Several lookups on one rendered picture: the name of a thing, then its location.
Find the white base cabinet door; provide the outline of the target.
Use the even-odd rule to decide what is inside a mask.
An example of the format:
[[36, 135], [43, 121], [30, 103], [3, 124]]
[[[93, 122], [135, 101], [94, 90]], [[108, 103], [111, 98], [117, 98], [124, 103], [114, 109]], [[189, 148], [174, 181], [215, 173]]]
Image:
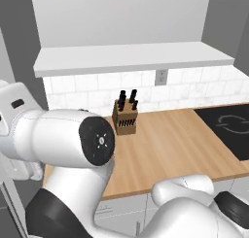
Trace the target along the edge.
[[144, 226], [147, 226], [151, 221], [152, 217], [155, 215], [158, 210], [158, 206], [154, 203], [152, 199], [152, 195], [150, 193], [147, 194], [147, 203], [146, 203], [146, 212], [144, 218]]
[[96, 219], [95, 223], [101, 227], [120, 232], [131, 237], [135, 237], [136, 222], [140, 221], [140, 232], [143, 230], [144, 211], [133, 212], [129, 214], [115, 215], [102, 219]]

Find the grey wall socket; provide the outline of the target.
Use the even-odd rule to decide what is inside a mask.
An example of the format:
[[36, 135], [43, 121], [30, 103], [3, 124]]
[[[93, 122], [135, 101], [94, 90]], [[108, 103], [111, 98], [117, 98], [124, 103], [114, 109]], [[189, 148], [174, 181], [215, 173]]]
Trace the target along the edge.
[[167, 70], [157, 70], [155, 77], [155, 86], [166, 85], [168, 71]]

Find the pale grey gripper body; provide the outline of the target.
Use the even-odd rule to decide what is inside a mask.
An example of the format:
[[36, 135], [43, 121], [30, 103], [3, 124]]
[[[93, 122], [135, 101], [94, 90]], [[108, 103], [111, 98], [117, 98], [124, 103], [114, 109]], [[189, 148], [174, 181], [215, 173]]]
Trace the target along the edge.
[[39, 162], [10, 159], [0, 153], [0, 164], [3, 166], [7, 176], [13, 180], [40, 181], [44, 176], [44, 171]]

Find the wooden knife block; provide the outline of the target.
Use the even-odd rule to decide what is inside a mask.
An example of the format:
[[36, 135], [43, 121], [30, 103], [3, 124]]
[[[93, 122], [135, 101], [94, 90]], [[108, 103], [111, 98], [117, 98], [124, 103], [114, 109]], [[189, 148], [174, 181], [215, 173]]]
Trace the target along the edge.
[[115, 101], [112, 120], [118, 135], [129, 135], [136, 133], [136, 119], [138, 111], [132, 109], [128, 99], [124, 102], [124, 108], [119, 110], [118, 101]]

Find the black hob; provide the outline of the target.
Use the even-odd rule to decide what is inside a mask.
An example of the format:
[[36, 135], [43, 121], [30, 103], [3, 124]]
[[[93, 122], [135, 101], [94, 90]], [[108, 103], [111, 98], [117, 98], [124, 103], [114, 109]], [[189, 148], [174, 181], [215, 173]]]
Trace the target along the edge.
[[249, 160], [249, 104], [195, 109], [239, 161]]

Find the white drawer front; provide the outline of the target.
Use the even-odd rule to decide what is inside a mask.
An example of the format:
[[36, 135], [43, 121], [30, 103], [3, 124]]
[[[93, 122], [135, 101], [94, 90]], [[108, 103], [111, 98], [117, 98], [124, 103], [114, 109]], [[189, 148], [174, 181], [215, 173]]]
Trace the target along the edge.
[[124, 198], [117, 198], [111, 200], [104, 200], [99, 203], [99, 205], [109, 205], [113, 208], [111, 213], [103, 213], [97, 215], [95, 212], [94, 217], [96, 219], [102, 219], [107, 217], [113, 217], [115, 215], [129, 214], [133, 212], [142, 211], [146, 206], [147, 195], [140, 194]]
[[220, 181], [214, 183], [215, 193], [220, 191], [229, 191], [239, 194], [249, 200], [249, 176], [232, 180]]

